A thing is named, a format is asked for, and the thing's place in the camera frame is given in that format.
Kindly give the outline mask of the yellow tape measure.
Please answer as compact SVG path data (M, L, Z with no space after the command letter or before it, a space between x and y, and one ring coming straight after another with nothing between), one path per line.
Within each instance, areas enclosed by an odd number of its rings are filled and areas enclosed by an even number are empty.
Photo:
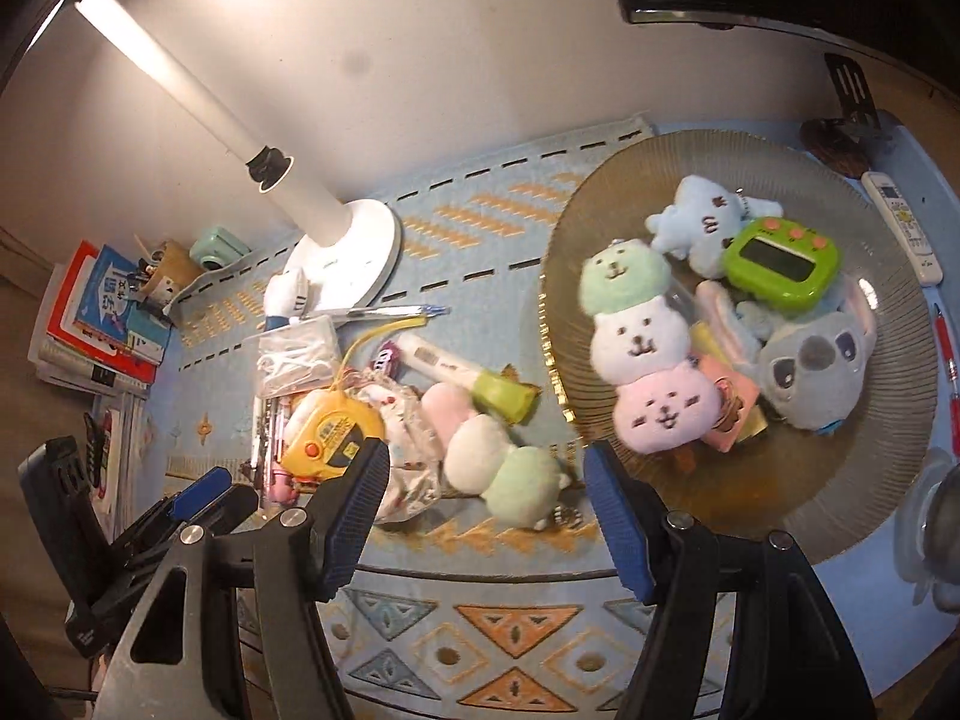
M338 388L304 395L286 423L280 463L298 479L322 483L342 476L366 439L384 439L381 415Z

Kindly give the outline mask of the cherry print lace pouch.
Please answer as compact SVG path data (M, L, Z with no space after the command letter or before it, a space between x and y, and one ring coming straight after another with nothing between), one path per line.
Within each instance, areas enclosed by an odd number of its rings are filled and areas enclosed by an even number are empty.
M381 372L364 371L352 394L381 416L391 459L386 492L374 523L392 527L410 522L443 497L443 444L413 388Z

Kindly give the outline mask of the pink white green dango plush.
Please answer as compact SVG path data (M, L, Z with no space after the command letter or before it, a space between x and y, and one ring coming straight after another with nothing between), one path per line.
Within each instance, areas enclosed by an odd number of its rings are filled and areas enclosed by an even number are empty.
M506 427L475 410L467 390L454 383L435 383L420 403L441 440L449 491L482 499L506 527L543 532L553 525L571 478L547 449L514 444Z

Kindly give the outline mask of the three bear dango plush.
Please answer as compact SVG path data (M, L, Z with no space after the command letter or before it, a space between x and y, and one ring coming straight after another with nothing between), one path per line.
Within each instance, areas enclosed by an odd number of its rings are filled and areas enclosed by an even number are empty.
M670 283L664 255L640 239L589 255L579 277L590 367L615 392L615 436L640 455L701 439L721 414L721 392L693 356L690 323L667 299Z

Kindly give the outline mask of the purple Fox's candy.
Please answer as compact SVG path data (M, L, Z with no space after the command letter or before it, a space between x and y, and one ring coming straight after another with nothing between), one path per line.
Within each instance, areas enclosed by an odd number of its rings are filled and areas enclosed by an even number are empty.
M370 367L389 379L397 379L402 369L402 351L392 340L386 340L376 349Z

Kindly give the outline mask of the clear bag of cotton swabs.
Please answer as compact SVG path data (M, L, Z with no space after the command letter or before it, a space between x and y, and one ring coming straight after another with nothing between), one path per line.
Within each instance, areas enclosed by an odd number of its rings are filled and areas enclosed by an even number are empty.
M327 316L260 333L254 346L256 394L264 400L325 387L342 364L337 330Z

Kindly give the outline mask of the pink capybara donut box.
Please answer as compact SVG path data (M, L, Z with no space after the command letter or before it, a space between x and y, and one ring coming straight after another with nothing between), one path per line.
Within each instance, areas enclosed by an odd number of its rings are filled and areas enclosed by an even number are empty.
M732 367L708 323L704 320L693 323L690 337L700 371L716 385L721 395L718 419L703 442L721 454L729 454L734 445L761 436L768 429L768 421L758 405L760 390L752 379Z

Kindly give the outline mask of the white green highlighter marker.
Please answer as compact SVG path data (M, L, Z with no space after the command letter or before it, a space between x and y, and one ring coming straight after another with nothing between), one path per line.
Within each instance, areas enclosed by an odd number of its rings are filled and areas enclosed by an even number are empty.
M521 424L534 413L540 394L535 385L514 382L444 351L412 332L398 333L394 343L405 366L434 382L465 388L475 401L508 424Z

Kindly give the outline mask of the clear blue ballpoint pen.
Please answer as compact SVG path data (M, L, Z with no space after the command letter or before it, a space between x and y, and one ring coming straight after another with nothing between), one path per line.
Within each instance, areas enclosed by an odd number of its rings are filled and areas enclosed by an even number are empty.
M438 319L448 316L451 308L436 304L376 305L350 309L314 310L304 320L327 317L334 322L372 322L373 320Z

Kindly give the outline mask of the white blue goose plush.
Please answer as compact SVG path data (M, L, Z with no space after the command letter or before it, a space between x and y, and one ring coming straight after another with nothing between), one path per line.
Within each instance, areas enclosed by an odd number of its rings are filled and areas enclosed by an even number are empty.
M263 291L263 328L277 330L301 319L308 307L309 281L301 268L286 268L268 280Z

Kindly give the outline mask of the blue Stitch plush toy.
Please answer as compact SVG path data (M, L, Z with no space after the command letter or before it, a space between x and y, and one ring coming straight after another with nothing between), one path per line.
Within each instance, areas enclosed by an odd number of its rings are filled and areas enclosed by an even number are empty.
M788 424L828 433L861 398L867 364L877 343L877 322L853 277L839 275L807 314L784 317L755 301L742 301L734 317L758 343L740 370Z

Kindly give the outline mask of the green digital timer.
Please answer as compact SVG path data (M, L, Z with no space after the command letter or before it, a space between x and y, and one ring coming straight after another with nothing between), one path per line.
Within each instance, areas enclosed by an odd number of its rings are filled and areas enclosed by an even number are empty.
M722 254L726 280L781 314L814 309L840 265L832 239L776 216L750 221Z

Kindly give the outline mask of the light blue rabbit plush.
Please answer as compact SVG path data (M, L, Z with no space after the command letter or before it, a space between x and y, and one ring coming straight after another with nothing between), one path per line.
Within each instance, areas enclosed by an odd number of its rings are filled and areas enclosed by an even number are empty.
M685 176L674 200L664 210L647 216L651 247L659 254L685 260L700 277L724 277L722 255L750 221L781 218L782 206L773 200L732 192L706 177Z

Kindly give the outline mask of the patterned blue table mat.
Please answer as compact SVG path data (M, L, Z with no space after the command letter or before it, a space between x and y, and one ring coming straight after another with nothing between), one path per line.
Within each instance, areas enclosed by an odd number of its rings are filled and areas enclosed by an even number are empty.
M478 366L550 380L540 262L574 189L649 137L641 117L542 138L387 190L404 232L382 304L438 304L425 337ZM200 278L151 388L149 449L130 466L144 509L212 466L242 475L254 450L252 338L280 242ZM630 683L651 611L620 585L579 489L573 522L528 532L473 497L376 528L353 580L322 608L361 718L608 718Z

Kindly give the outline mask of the gold ribbed glass plate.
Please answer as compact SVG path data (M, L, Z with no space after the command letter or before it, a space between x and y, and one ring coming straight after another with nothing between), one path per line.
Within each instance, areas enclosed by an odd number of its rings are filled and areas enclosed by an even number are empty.
M745 132L715 128L656 135L620 149L589 174L551 233L540 277L540 338L558 403L584 442L613 436L615 392L589 364L594 323L578 305L587 255L639 238L686 174L776 200L789 218L827 234L841 270L873 290L878 340L853 414L829 436L773 419L720 454L695 444L670 454L617 454L672 509L716 532L755 538L788 530L823 561L892 515L931 442L939 353L929 309L907 257L872 203L809 156Z

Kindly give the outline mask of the stack of books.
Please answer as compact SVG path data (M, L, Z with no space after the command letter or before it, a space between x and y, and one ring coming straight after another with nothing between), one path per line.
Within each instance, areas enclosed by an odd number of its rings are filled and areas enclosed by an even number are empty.
M93 395L148 394L171 325L135 298L135 271L88 241L53 269L28 349L39 379Z

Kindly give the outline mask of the brown pen holder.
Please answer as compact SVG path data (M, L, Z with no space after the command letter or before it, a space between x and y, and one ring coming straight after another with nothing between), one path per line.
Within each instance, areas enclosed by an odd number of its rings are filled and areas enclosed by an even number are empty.
M139 289L143 302L164 309L202 274L200 266L190 258L189 250L178 241L167 239L153 250L149 250L142 239L137 238L137 242L149 255L148 278Z

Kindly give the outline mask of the white desk lamp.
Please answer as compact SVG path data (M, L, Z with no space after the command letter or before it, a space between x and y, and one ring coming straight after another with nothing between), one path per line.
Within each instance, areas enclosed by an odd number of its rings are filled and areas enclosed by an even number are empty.
M286 268L308 283L306 312L370 304L392 275L402 227L381 200L339 200L309 161L246 127L117 0L76 0L78 13L244 164L259 195L299 231Z

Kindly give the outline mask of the mint green mini printer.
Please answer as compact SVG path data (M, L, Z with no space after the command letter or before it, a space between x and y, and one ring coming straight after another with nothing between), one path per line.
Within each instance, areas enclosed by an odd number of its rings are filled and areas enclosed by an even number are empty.
M235 265L238 260L251 254L249 245L236 238L226 227L210 227L189 249L189 257L202 270L217 271Z

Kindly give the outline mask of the glass cup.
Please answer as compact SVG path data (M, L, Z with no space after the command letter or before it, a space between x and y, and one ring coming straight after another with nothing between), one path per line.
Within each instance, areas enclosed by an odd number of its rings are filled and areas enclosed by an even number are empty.
M930 596L958 614L958 461L931 449L895 512L895 569L914 587L913 603Z

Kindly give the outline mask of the red pen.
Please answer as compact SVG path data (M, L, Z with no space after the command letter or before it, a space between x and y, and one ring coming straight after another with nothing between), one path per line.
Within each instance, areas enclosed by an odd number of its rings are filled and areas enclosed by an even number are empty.
M939 305L934 306L934 330L939 344L940 356L944 361L947 383L949 384L950 440L953 455L960 455L960 388L958 388L958 362L953 349L952 337L947 325L946 314Z

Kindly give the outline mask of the white air conditioner remote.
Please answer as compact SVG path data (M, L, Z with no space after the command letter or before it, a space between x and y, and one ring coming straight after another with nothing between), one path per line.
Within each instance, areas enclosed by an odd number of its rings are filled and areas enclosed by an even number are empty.
M944 271L940 268L926 232L892 177L884 172L866 171L861 176L861 184L907 254L918 283L924 288L939 286L944 279Z

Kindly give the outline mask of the black phone stand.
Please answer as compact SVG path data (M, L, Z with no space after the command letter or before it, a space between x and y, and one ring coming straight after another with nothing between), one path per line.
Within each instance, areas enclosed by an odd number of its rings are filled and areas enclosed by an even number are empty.
M872 171L872 156L889 148L892 135L880 122L866 73L848 55L825 52L823 60L839 102L839 117L809 119L800 126L805 149L846 179Z

